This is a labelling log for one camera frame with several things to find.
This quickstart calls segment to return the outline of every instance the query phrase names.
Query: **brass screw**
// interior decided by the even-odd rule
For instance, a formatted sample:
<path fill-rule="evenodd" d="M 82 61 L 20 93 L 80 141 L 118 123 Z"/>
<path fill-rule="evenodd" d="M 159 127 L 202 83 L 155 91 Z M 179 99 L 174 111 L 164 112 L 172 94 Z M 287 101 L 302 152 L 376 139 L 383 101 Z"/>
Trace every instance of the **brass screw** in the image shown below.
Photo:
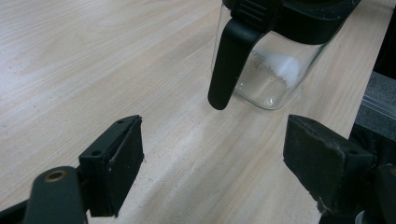
<path fill-rule="evenodd" d="M 390 173 L 396 176 L 396 168 L 391 169 Z"/>
<path fill-rule="evenodd" d="M 47 174 L 46 177 L 44 178 L 44 181 L 46 181 L 47 183 L 53 183 L 63 179 L 65 176 L 66 176 L 66 171 L 57 170 Z"/>

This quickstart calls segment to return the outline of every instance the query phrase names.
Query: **transparent glass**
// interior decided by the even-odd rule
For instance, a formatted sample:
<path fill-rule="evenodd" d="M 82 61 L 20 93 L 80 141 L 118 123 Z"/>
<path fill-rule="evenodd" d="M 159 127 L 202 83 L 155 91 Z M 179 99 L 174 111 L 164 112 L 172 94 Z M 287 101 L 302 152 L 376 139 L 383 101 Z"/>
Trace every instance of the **transparent glass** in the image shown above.
<path fill-rule="evenodd" d="M 212 71 L 230 12 L 226 6 L 221 7 Z M 290 100 L 324 47 L 301 44 L 270 32 L 250 52 L 234 91 L 258 107 L 278 109 Z"/>

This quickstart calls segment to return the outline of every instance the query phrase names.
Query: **black handle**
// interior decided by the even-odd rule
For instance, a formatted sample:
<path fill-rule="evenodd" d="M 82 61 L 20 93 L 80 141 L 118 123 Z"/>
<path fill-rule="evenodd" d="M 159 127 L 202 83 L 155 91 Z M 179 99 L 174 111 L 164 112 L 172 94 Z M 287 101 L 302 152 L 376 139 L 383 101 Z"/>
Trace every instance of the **black handle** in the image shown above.
<path fill-rule="evenodd" d="M 283 0 L 236 0 L 233 18 L 225 26 L 219 42 L 207 96 L 216 109 L 224 109 L 241 76 L 254 45 L 276 24 Z"/>
<path fill-rule="evenodd" d="M 227 106 L 248 55 L 261 37 L 260 30 L 236 19 L 225 26 L 207 95 L 214 108 L 222 110 Z"/>

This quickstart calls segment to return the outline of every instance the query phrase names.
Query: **wooden table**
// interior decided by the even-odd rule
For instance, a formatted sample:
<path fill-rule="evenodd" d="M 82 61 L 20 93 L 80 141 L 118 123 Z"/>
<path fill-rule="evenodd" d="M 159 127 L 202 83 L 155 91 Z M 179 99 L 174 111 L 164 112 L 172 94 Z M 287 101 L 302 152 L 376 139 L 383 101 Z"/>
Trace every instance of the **wooden table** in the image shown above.
<path fill-rule="evenodd" d="M 282 161 L 288 114 L 349 135 L 395 0 L 362 0 L 286 106 L 206 100 L 220 0 L 0 3 L 0 209 L 115 120 L 139 114 L 145 161 L 114 218 L 318 223 Z"/>

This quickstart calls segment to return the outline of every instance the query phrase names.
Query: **black lid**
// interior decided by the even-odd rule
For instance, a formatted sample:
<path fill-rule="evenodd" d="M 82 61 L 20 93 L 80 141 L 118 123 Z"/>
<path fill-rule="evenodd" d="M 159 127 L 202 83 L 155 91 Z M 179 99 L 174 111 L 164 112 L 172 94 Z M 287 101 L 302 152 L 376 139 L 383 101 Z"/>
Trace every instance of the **black lid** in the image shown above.
<path fill-rule="evenodd" d="M 222 1 L 226 7 L 233 8 L 235 0 Z M 359 2 L 360 0 L 285 0 L 273 30 L 300 43 L 324 44 L 332 39 Z"/>

